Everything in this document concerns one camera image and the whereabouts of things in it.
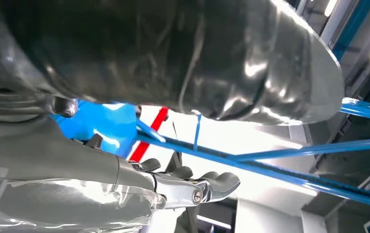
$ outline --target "wall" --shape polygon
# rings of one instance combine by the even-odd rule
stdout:
[[[303,233],[301,218],[239,200],[235,233]]]
[[[327,233],[325,219],[320,215],[302,211],[302,225],[304,233]]]
[[[326,219],[326,229],[328,233],[339,233],[339,216],[337,212]]]

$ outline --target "ceiling light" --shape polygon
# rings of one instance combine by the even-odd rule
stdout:
[[[229,224],[219,222],[219,221],[210,219],[208,217],[203,217],[203,216],[200,216],[200,215],[197,215],[196,217],[197,217],[197,219],[199,219],[201,221],[208,222],[208,223],[213,224],[215,226],[223,227],[223,228],[226,228],[226,229],[232,229],[232,227]]]
[[[338,0],[330,0],[325,9],[325,16],[329,17]]]

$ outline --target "robotic hand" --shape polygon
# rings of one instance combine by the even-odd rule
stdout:
[[[193,207],[204,202],[223,200],[240,184],[239,178],[230,172],[221,175],[208,172],[199,179],[190,179],[193,173],[187,166],[179,167],[170,173],[154,173],[152,171],[160,167],[157,159],[130,164],[153,181],[155,192],[166,198],[166,209]]]

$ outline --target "screw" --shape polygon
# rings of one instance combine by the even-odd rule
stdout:
[[[202,200],[202,192],[200,190],[195,190],[192,195],[193,203],[195,205],[199,204],[201,200]]]

